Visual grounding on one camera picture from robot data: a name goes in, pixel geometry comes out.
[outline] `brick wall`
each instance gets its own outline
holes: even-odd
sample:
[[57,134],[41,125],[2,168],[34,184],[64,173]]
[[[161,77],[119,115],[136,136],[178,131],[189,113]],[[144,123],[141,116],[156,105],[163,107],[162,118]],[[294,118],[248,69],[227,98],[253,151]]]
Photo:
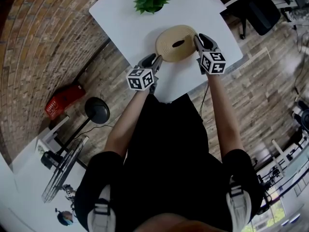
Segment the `brick wall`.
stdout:
[[37,134],[53,92],[106,40],[97,0],[14,0],[0,37],[0,150],[14,159]]

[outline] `white table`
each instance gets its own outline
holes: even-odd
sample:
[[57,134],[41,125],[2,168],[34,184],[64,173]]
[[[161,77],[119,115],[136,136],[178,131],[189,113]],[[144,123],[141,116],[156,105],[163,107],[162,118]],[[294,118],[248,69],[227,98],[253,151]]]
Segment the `white table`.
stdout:
[[[157,37],[175,25],[188,25],[214,39],[230,66],[242,53],[228,26],[211,0],[170,0],[155,15],[140,15],[134,0],[98,0],[89,10],[131,66],[155,52]],[[178,62],[163,62],[155,96],[160,102],[172,102],[206,81],[200,74],[196,52]]]

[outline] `roll of tape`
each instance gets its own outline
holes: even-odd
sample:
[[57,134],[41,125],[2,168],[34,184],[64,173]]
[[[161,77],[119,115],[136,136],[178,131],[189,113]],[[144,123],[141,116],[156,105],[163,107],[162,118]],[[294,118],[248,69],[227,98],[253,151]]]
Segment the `roll of tape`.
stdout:
[[156,40],[155,47],[158,55],[162,55],[166,62],[178,62],[195,51],[195,30],[186,25],[174,26],[164,31]]

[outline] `wire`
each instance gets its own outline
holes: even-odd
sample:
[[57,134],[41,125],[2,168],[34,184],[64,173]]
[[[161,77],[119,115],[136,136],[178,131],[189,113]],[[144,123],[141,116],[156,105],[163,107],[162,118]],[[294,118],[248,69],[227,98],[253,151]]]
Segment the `wire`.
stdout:
[[104,100],[104,99],[102,99],[102,91],[103,91],[103,89],[101,89],[101,92],[100,92],[100,99]]
[[[301,47],[300,47],[300,49],[299,49],[299,35],[298,35],[298,32],[297,32],[297,29],[295,28],[295,31],[296,31],[296,34],[297,34],[297,42],[296,42],[296,44],[297,44],[297,49],[298,49],[298,52],[299,53],[301,53],[302,52],[302,50],[303,50],[303,46],[304,46],[304,36],[306,35],[306,34],[309,34],[309,32],[305,32],[305,33],[303,33],[302,34],[302,36],[301,36],[301,41],[300,41],[300,44],[301,44]],[[305,60],[306,60],[306,55],[307,55],[307,49],[308,49],[308,46],[309,46],[309,40],[307,40],[307,44],[306,44],[306,46],[305,46],[305,52],[304,52],[304,57],[303,57],[303,63],[302,63],[302,67],[301,67],[301,71],[300,71],[300,73],[297,75],[297,77],[296,77],[296,79],[295,79],[295,82],[294,82],[294,89],[295,89],[295,92],[296,92],[296,94],[297,95],[300,95],[299,94],[299,91],[298,91],[298,89],[297,89],[297,87],[296,87],[296,84],[297,84],[297,80],[299,79],[299,77],[301,76],[301,74],[302,74],[302,72],[303,72],[303,70],[304,70],[304,67],[305,67]]]
[[206,84],[205,84],[205,94],[204,94],[204,98],[203,98],[203,101],[202,101],[201,107],[200,107],[200,109],[199,109],[199,116],[200,116],[200,117],[202,117],[202,112],[203,112],[203,104],[204,104],[204,101],[205,101],[205,98],[206,98],[206,95],[207,95],[208,89],[209,89],[209,83],[207,82],[207,89],[206,89]]
[[[94,128],[102,128],[102,127],[104,127],[104,126],[95,126]],[[79,134],[77,137],[74,137],[73,140],[79,138],[81,135],[83,135],[83,134],[85,134],[85,133],[88,133],[88,132],[92,131],[94,128],[92,128],[91,130],[88,130],[88,131],[85,131],[85,132]]]

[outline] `tabletop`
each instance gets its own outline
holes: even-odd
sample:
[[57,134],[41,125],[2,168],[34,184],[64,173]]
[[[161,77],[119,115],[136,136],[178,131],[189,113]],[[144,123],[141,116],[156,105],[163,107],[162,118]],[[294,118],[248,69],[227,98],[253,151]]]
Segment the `tabletop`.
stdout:
[[[191,26],[214,39],[227,66],[242,58],[234,36],[211,0],[170,0],[159,12],[142,15],[135,11],[133,1],[98,0],[89,9],[131,66],[155,53],[158,36],[176,25]],[[200,73],[198,58],[196,52],[181,62],[163,62],[156,74],[159,80],[154,94],[160,102],[172,102],[207,80]]]

